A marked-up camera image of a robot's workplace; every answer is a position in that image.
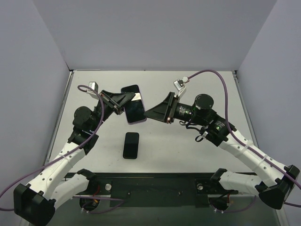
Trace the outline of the large phone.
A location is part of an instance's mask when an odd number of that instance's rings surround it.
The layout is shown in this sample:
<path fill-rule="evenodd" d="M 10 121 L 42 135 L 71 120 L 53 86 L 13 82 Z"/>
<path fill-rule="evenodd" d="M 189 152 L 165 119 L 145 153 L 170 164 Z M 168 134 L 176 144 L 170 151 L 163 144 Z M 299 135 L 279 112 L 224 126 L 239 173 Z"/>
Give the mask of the large phone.
<path fill-rule="evenodd" d="M 129 125 L 146 121 L 145 108 L 138 85 L 123 87 L 121 93 L 135 93 L 134 98 L 125 105 L 125 114 Z"/>

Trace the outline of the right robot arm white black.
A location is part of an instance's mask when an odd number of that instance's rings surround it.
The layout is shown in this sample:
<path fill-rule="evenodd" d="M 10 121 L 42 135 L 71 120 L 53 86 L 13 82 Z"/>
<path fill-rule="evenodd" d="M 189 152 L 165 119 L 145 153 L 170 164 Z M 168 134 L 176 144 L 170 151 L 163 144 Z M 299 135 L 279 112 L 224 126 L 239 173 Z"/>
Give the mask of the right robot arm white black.
<path fill-rule="evenodd" d="M 198 129 L 196 141 L 207 140 L 216 147 L 232 154 L 245 164 L 254 175 L 234 173 L 227 169 L 218 169 L 210 180 L 211 189 L 220 193 L 238 191 L 258 196 L 269 207 L 279 210 L 283 207 L 294 187 L 300 170 L 285 166 L 257 148 L 252 140 L 246 139 L 232 125 L 219 116 L 213 109 L 214 100 L 207 94 L 196 96 L 192 106 L 181 104 L 179 97 L 170 92 L 166 99 L 147 110 L 144 115 L 164 123 L 175 119 L 185 124 L 187 129 Z"/>

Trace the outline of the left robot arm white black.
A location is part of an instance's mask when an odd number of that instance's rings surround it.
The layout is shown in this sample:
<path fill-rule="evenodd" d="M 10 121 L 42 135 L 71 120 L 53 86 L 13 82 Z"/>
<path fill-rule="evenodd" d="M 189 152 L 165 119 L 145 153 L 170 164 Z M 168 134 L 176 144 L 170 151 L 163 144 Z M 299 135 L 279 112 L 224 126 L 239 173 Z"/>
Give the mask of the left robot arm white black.
<path fill-rule="evenodd" d="M 97 142 L 96 135 L 101 124 L 112 113 L 120 115 L 124 106 L 135 94 L 98 93 L 98 104 L 94 110 L 86 106 L 76 109 L 73 119 L 73 132 L 59 154 L 38 175 L 26 185 L 18 184 L 14 189 L 14 212 L 35 226 L 47 225 L 64 202 L 84 191 L 91 194 L 96 190 L 94 174 L 82 170 L 67 182 L 61 183 L 73 166 L 84 158 Z"/>

